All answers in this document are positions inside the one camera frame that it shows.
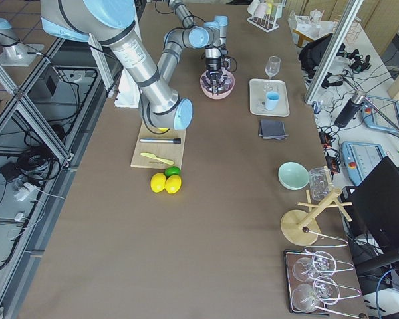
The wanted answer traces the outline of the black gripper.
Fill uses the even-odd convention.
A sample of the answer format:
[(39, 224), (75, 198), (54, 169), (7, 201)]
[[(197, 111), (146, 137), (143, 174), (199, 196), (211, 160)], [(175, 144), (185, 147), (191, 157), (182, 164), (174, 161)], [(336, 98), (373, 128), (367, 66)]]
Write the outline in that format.
[[(227, 55), (222, 55), (219, 58), (206, 58), (205, 66), (206, 71), (201, 76), (201, 85), (203, 89), (206, 92), (213, 92), (214, 94), (224, 93), (227, 80), (227, 75), (224, 73), (224, 70), (235, 72), (235, 58)], [(213, 72), (218, 72), (215, 81)]]

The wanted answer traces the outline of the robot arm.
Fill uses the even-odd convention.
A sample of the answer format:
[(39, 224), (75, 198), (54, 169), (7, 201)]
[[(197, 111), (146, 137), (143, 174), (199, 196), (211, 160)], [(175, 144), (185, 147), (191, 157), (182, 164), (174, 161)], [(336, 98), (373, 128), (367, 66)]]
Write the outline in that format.
[(146, 102), (140, 109), (144, 122), (156, 128), (184, 130), (192, 120), (193, 106), (168, 82), (183, 49), (200, 48), (205, 50), (206, 64), (200, 78), (203, 92), (216, 99), (231, 93), (235, 80), (223, 65), (228, 18), (217, 15), (198, 26), (182, 1), (168, 1), (168, 6), (182, 28), (166, 34), (158, 63), (136, 34), (133, 1), (41, 1), (41, 21), (43, 30), (55, 37), (87, 42), (94, 36), (110, 48), (142, 93)]
[(216, 15), (212, 21), (198, 25), (183, 1), (167, 1), (168, 7), (182, 23), (182, 43), (189, 48), (226, 47), (228, 17)]

